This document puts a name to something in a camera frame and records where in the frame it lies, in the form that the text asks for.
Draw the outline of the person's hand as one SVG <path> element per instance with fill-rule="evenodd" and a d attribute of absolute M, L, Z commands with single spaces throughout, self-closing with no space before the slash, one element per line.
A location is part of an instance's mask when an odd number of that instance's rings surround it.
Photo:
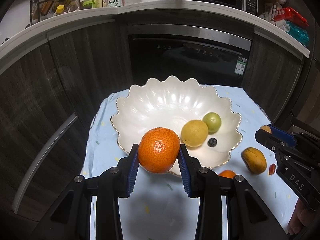
<path fill-rule="evenodd" d="M 287 225 L 289 234 L 298 234 L 304 226 L 309 226 L 315 217 L 315 212 L 309 211 L 300 199 L 297 200 L 295 210 Z"/>

